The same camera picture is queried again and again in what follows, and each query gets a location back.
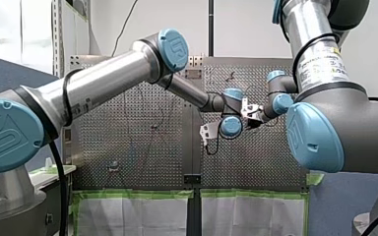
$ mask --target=robotic arm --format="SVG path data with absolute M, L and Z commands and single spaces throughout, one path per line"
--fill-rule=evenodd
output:
M 270 75 L 269 102 L 254 116 L 266 123 L 287 112 L 290 150 L 309 169 L 378 173 L 378 101 L 349 80 L 339 47 L 368 2 L 289 0 L 275 12 L 290 41 L 293 78 Z M 287 93 L 296 92 L 293 104 Z
M 205 93 L 194 87 L 174 75 L 185 68 L 187 61 L 185 39 L 178 31 L 166 29 L 137 40 L 129 52 L 86 70 L 71 72 L 64 80 L 40 88 L 20 87 L 1 92 L 0 225 L 22 220 L 26 215 L 37 220 L 30 222 L 29 227 L 0 226 L 2 235 L 7 232 L 42 235 L 45 230 L 45 194 L 34 190 L 24 164 L 41 147 L 53 145 L 62 127 L 141 82 L 158 84 L 203 112 L 222 112 L 223 119 L 239 121 L 242 92 L 233 89 L 223 94 Z M 239 135 L 241 122 L 237 124 L 240 130 L 227 135 Z

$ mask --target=wall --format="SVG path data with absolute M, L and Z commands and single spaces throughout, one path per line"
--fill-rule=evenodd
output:
M 216 56 L 282 57 L 290 50 L 278 26 L 272 25 L 272 0 L 216 1 Z M 133 0 L 91 2 L 91 53 L 109 55 Z M 362 24 L 343 48 L 353 81 L 378 95 L 378 1 L 371 1 Z M 140 0 L 117 54 L 133 40 L 163 28 L 180 30 L 191 55 L 208 53 L 208 1 Z M 352 218 L 371 209 L 378 195 L 378 176 L 330 174 L 311 190 L 310 236 L 350 235 Z

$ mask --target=green tape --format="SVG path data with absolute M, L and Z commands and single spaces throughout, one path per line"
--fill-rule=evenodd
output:
M 75 236 L 79 229 L 79 205 L 85 199 L 142 199 L 142 200 L 173 200 L 192 199 L 193 191 L 141 191 L 129 189 L 108 189 L 108 190 L 85 190 L 73 192 L 73 222 Z
M 321 184 L 324 179 L 324 174 L 321 173 L 309 173 L 306 175 L 306 185 L 308 186 L 317 186 Z
M 307 194 L 258 190 L 201 190 L 201 198 L 251 197 L 283 200 L 304 200 Z
M 82 199 L 147 199 L 170 200 L 191 199 L 193 191 L 139 191 L 139 190 L 102 190 L 102 191 L 75 191 L 73 194 Z
M 303 210 L 303 235 L 308 236 L 309 230 L 309 193 L 304 195 L 305 204 Z

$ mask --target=metal pole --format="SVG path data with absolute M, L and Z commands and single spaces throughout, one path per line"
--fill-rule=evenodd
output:
M 214 56 L 214 0 L 210 0 L 209 56 Z

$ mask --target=metal frame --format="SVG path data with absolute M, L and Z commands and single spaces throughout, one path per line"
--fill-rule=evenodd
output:
M 51 3 L 51 18 L 53 30 L 53 75 L 59 78 L 64 76 L 64 49 L 63 49 L 63 21 L 62 4 L 64 0 L 53 0 Z

